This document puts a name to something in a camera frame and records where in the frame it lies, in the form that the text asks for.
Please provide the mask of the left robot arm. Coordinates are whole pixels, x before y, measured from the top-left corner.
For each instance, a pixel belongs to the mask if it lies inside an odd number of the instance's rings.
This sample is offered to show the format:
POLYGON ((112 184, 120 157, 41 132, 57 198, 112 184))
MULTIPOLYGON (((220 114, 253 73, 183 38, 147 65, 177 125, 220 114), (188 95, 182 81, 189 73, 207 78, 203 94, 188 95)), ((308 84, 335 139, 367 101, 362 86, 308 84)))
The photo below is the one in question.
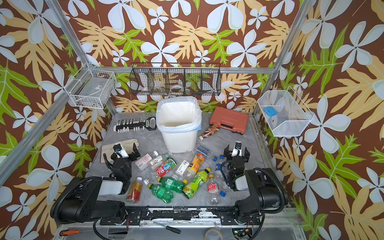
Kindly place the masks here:
POLYGON ((70 181, 51 208, 50 216, 58 224, 92 222, 98 219, 121 224, 126 218, 125 204, 120 201, 99 201, 98 197, 123 195, 131 184, 132 162, 140 157, 136 144, 133 152, 122 155, 123 147, 113 146, 110 163, 103 154, 105 164, 111 174, 108 178, 91 176, 76 177, 70 181))

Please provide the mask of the clear bottle green cap band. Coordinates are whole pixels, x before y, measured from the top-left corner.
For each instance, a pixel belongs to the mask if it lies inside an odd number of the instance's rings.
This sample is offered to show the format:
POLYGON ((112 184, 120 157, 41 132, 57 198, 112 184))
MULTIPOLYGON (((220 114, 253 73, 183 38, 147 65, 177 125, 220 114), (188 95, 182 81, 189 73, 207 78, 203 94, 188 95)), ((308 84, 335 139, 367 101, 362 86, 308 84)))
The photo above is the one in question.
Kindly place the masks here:
POLYGON ((150 162, 149 162, 149 165, 151 166, 151 169, 152 170, 155 170, 157 167, 159 167, 163 162, 165 162, 166 160, 168 160, 169 158, 172 157, 172 154, 169 154, 169 153, 166 153, 166 154, 163 154, 163 155, 159 155, 157 156, 156 158, 152 159, 150 162))

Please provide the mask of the lime green label bottle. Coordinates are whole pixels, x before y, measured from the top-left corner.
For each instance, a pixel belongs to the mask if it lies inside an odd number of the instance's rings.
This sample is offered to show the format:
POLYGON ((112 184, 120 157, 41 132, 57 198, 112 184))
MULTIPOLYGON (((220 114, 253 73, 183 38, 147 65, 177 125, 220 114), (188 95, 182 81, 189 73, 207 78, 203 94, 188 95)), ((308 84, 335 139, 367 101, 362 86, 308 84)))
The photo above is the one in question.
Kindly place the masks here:
POLYGON ((183 189, 183 195, 187 199, 194 197, 199 188, 208 180, 209 174, 211 173, 210 168, 206 168, 202 171, 199 171, 193 180, 188 183, 183 189))

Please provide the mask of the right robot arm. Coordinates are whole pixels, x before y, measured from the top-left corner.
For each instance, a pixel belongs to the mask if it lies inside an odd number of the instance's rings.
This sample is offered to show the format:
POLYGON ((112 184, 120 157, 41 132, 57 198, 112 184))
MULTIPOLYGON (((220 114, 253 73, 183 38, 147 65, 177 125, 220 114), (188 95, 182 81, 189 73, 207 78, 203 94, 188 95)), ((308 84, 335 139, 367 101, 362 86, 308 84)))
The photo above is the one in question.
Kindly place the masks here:
POLYGON ((245 224, 265 214, 278 214, 289 203, 288 194, 271 168, 246 169, 250 152, 237 141, 232 150, 227 146, 226 159, 218 167, 224 185, 235 192, 248 191, 249 196, 237 200, 233 207, 234 220, 245 224))

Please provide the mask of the clear bottle pink label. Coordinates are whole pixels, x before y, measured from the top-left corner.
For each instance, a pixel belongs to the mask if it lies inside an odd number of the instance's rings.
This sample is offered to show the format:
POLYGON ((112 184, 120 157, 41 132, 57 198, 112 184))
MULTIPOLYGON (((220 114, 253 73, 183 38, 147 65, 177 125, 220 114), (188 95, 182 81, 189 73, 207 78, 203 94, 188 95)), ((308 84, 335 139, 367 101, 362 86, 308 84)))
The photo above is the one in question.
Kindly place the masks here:
POLYGON ((135 164, 139 170, 143 170, 147 167, 147 164, 159 155, 157 151, 151 151, 143 155, 140 159, 135 161, 135 164))

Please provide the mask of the clear bottle red label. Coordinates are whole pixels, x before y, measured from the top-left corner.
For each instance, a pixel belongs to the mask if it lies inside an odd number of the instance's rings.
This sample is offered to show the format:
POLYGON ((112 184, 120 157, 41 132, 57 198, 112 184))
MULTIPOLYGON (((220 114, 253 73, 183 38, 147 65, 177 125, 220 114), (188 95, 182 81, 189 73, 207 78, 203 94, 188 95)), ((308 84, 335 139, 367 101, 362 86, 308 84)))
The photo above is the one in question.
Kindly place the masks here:
POLYGON ((208 193, 210 194, 210 204, 219 205, 220 204, 220 191, 217 180, 215 179, 214 174, 209 174, 208 176, 208 193))

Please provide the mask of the red tea bottle white cap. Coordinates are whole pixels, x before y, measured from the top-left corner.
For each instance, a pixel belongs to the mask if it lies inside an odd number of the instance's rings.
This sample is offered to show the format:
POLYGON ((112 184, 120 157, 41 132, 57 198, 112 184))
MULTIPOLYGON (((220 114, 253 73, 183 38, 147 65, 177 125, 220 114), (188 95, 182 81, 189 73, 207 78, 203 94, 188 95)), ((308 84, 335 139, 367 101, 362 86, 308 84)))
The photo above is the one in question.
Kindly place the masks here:
POLYGON ((126 197, 126 201, 130 203, 138 203, 140 201, 140 196, 142 192, 142 177, 137 177, 135 181, 132 182, 128 194, 126 197))

